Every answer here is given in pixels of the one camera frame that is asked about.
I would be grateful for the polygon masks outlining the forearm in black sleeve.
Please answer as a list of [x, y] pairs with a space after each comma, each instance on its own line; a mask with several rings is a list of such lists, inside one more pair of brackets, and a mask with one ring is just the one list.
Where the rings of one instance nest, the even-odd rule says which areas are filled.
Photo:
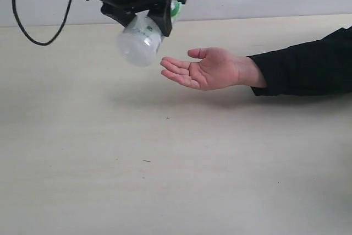
[[256, 96], [325, 96], [351, 92], [351, 28], [316, 41], [250, 57], [267, 86]]

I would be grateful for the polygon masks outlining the person's open hand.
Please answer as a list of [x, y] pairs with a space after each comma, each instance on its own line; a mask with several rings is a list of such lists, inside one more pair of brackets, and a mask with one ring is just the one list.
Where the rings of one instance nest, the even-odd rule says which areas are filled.
[[265, 88], [267, 83], [255, 62], [222, 48], [196, 48], [188, 56], [197, 62], [163, 57], [161, 74], [187, 88], [210, 91], [245, 85]]

